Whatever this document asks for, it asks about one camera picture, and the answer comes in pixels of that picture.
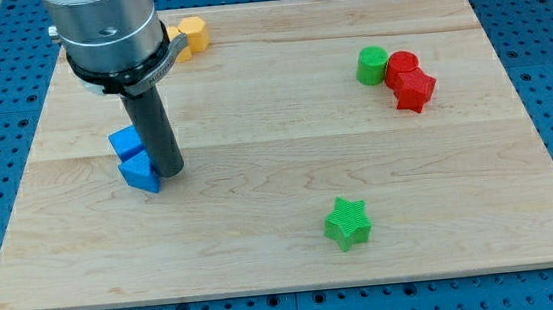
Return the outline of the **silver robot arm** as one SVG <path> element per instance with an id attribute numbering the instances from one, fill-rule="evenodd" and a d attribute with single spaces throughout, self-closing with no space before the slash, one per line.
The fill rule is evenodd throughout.
<path id="1" fill-rule="evenodd" d="M 103 94 L 137 96 L 156 86 L 189 46 L 170 38 L 154 0 L 41 0 L 73 72 Z"/>

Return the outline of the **yellow block behind arm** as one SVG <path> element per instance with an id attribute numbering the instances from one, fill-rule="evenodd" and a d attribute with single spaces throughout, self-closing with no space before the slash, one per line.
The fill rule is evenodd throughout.
<path id="1" fill-rule="evenodd" d="M 170 45 L 176 50 L 176 61 L 178 63 L 187 62 L 193 55 L 191 47 L 188 44 L 188 37 L 185 33 L 181 32 L 176 26 L 168 26 L 167 34 L 169 37 Z"/>

